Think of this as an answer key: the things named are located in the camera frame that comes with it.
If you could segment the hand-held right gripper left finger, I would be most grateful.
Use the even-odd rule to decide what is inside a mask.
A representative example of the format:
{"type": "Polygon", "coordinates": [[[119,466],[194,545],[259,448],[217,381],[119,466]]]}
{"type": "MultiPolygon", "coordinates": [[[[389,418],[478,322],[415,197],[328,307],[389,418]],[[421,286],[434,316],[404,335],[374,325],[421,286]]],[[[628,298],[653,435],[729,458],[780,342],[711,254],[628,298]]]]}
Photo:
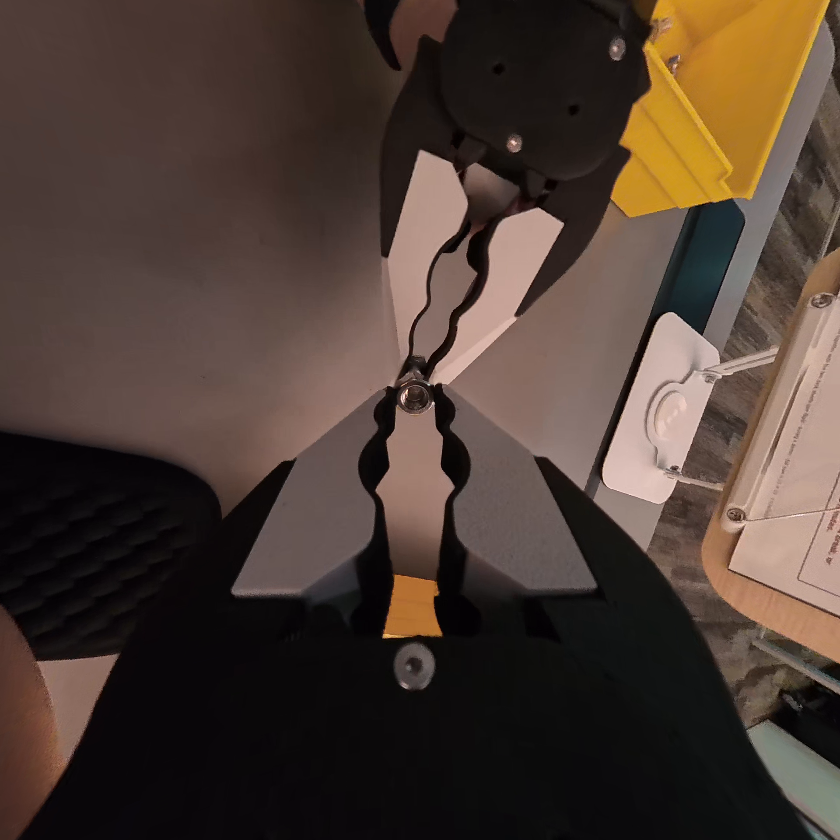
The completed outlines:
{"type": "Polygon", "coordinates": [[[373,394],[295,458],[232,586],[241,599],[336,607],[382,635],[394,574],[383,501],[396,391],[373,394]]]}

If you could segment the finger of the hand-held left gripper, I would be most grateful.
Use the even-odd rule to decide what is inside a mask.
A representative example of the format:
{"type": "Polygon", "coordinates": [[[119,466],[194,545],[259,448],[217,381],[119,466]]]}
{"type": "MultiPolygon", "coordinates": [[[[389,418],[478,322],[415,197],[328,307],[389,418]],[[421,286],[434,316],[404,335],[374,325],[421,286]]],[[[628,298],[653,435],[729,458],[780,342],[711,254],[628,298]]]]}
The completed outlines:
{"type": "Polygon", "coordinates": [[[468,198],[452,163],[417,153],[394,238],[383,258],[384,289],[390,293],[398,365],[412,355],[411,336],[429,296],[427,283],[437,257],[462,230],[468,198]]]}
{"type": "Polygon", "coordinates": [[[503,218],[493,227],[477,297],[456,316],[454,341],[434,363],[430,382],[452,382],[510,328],[563,228],[557,218],[503,218]]]}

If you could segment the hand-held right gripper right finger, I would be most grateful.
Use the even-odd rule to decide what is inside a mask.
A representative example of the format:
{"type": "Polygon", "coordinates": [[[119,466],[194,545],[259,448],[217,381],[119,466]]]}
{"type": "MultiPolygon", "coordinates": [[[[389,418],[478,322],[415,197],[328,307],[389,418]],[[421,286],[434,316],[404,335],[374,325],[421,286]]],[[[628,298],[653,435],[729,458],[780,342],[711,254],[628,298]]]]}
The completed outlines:
{"type": "Polygon", "coordinates": [[[446,385],[435,386],[444,507],[435,614],[444,635],[526,626],[529,603],[597,583],[531,452],[446,385]]]}

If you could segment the yellow undivided bin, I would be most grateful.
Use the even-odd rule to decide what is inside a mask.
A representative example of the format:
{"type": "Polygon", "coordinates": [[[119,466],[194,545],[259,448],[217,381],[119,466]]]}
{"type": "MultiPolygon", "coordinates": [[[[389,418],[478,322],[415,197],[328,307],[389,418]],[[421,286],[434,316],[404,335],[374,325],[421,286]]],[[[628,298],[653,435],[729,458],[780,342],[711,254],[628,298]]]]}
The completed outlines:
{"type": "Polygon", "coordinates": [[[433,580],[395,574],[382,637],[441,637],[434,603],[437,594],[433,580]]]}

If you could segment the yellow divided parts bin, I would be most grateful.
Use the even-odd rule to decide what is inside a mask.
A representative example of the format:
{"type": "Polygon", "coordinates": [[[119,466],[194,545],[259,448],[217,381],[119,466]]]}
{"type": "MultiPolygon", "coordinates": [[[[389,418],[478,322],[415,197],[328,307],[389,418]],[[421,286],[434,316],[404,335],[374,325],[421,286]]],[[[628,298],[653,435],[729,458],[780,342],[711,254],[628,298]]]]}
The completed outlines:
{"type": "Polygon", "coordinates": [[[753,198],[828,5],[656,2],[651,18],[673,26],[644,47],[651,88],[622,138],[631,158],[614,204],[641,217],[753,198]]]}

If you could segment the wooden instruction board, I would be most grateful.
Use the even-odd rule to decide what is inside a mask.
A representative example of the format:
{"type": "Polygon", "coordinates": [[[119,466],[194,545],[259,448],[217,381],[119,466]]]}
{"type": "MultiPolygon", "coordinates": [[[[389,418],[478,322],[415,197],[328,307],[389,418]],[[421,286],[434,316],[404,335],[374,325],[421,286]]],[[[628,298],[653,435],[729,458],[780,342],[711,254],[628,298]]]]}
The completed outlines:
{"type": "Polygon", "coordinates": [[[805,283],[701,547],[737,612],[838,661],[839,253],[805,283]]]}

